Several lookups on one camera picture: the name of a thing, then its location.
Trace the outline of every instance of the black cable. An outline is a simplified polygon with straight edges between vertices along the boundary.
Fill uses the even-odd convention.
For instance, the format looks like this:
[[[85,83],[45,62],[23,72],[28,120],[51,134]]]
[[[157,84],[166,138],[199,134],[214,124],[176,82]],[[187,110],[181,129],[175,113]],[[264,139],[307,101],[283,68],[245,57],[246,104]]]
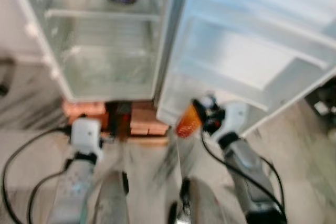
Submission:
[[[274,172],[275,176],[277,177],[277,181],[279,183],[279,188],[280,188],[281,205],[282,205],[282,207],[284,208],[284,211],[285,211],[286,210],[286,207],[285,207],[285,193],[283,191],[284,187],[282,185],[280,175],[278,174],[278,171],[275,169],[274,165],[270,161],[268,161],[267,159],[265,159],[262,156],[260,156],[260,158],[261,158],[261,160],[263,160],[269,166],[269,168],[271,168],[271,170]]]
[[[52,129],[52,130],[48,130],[46,132],[43,132],[35,137],[33,137],[31,140],[29,140],[27,143],[23,144],[20,148],[18,148],[10,157],[9,159],[6,161],[5,166],[2,170],[1,173],[1,196],[5,205],[5,208],[10,216],[10,218],[12,219],[12,221],[15,224],[24,224],[22,221],[20,221],[20,219],[18,218],[17,214],[15,213],[15,211],[13,210],[12,205],[10,204],[11,202],[9,201],[9,196],[8,196],[8,191],[7,191],[7,170],[9,168],[9,166],[11,165],[12,161],[17,157],[17,155],[23,151],[25,148],[27,148],[30,144],[32,144],[33,142],[35,142],[36,140],[38,140],[39,138],[55,132],[55,131],[60,131],[60,128],[56,128],[56,129]]]
[[[34,200],[35,200],[35,196],[38,192],[38,190],[40,189],[40,187],[47,182],[50,179],[56,178],[60,175],[62,175],[63,173],[66,172],[66,169],[62,170],[61,172],[57,172],[54,174],[51,174],[47,177],[45,177],[44,179],[42,179],[39,183],[37,183],[37,185],[34,187],[33,191],[31,191],[29,200],[28,200],[28,206],[27,206],[27,222],[28,224],[33,224],[33,207],[34,207]]]
[[[251,178],[250,176],[248,176],[245,173],[243,173],[240,170],[238,170],[236,167],[230,165],[229,163],[225,162],[224,160],[220,159],[215,154],[213,154],[213,152],[209,149],[209,147],[207,146],[207,144],[204,141],[203,132],[204,132],[204,129],[202,128],[202,130],[201,130],[202,144],[203,144],[203,147],[205,148],[205,150],[209,153],[209,155],[211,157],[213,157],[215,160],[217,160],[218,162],[220,162],[221,164],[223,164],[224,166],[226,166],[227,169],[229,169],[232,172],[234,172],[235,174],[243,177],[244,179],[247,179],[254,186],[256,186],[259,190],[261,190],[264,194],[266,194],[279,207],[279,209],[281,211],[281,214],[282,214],[285,222],[287,222],[287,217],[286,217],[286,214],[285,214],[285,209],[280,204],[280,202],[277,200],[277,198],[274,197],[274,195],[272,193],[270,193],[264,186],[262,186],[260,183],[258,183],[257,181],[255,181],[253,178]]]

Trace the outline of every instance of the white refrigerator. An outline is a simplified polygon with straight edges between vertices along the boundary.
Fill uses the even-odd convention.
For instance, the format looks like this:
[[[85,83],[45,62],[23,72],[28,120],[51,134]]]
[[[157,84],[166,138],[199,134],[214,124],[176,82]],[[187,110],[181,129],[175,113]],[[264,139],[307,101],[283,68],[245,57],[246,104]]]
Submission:
[[[73,102],[155,99],[174,125],[191,98],[249,105],[244,133],[334,75],[335,0],[19,0]]]

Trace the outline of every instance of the white wall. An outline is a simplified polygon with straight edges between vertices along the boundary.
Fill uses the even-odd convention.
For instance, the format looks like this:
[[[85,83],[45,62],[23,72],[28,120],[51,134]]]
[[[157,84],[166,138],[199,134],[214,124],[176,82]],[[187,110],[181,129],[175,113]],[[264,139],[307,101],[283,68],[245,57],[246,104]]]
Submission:
[[[25,18],[16,0],[0,0],[0,55],[41,55],[37,43],[24,32]]]

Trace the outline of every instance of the marble floor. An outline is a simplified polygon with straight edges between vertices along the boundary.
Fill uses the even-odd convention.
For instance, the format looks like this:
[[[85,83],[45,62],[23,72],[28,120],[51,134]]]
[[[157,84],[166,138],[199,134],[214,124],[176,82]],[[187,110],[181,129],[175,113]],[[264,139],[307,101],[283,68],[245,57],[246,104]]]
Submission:
[[[5,67],[0,65],[0,79],[5,76]],[[0,168],[31,136],[65,120],[58,90],[41,67],[15,66],[10,88],[8,96],[0,100]],[[166,223],[169,206],[177,198],[185,176],[210,185],[230,223],[245,223],[226,169],[205,153],[197,139],[169,137],[166,147],[127,143],[104,147],[104,160],[97,166],[96,176],[110,169],[127,172],[130,223]],[[277,168],[285,187],[289,223],[335,223],[336,146],[326,138],[324,125],[304,101],[289,107],[247,139]],[[31,146],[11,166],[10,197],[22,220],[30,190],[41,178],[59,170],[68,154],[66,137],[55,133]],[[46,223],[56,185],[55,179],[38,194],[35,223]],[[12,223],[1,202],[0,223]]]

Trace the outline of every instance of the open refrigerator door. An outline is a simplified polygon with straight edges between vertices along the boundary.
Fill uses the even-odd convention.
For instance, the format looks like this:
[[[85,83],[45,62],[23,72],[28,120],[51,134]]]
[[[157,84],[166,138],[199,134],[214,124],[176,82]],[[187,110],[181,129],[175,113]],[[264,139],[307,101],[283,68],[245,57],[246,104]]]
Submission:
[[[333,0],[184,0],[157,118],[192,98],[249,105],[248,133],[334,74]]]

